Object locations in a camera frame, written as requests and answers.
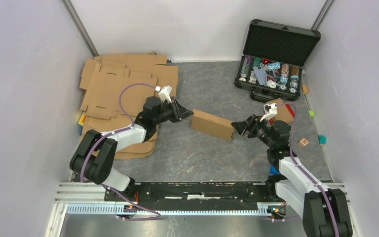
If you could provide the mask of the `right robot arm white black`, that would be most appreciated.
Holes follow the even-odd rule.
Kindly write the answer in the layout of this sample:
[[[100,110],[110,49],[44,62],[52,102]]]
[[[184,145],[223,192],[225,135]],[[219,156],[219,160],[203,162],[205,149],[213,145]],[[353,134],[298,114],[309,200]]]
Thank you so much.
[[[290,146],[289,124],[276,120],[268,125],[264,117],[252,115],[231,125],[238,134],[267,145],[267,159],[278,174],[268,178],[265,195],[271,201],[287,202],[302,219],[308,237],[353,235],[345,193],[319,181],[301,163]]]

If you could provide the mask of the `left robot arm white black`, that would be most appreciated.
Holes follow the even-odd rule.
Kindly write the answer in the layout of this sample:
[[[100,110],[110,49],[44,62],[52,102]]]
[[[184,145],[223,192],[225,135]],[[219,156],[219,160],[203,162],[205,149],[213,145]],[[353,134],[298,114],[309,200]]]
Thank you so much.
[[[82,182],[108,186],[123,201],[130,201],[135,196],[134,179],[113,167],[115,154],[150,140],[159,124],[181,122],[192,115],[176,99],[149,97],[130,125],[108,132],[87,131],[70,161],[70,170],[79,174]]]

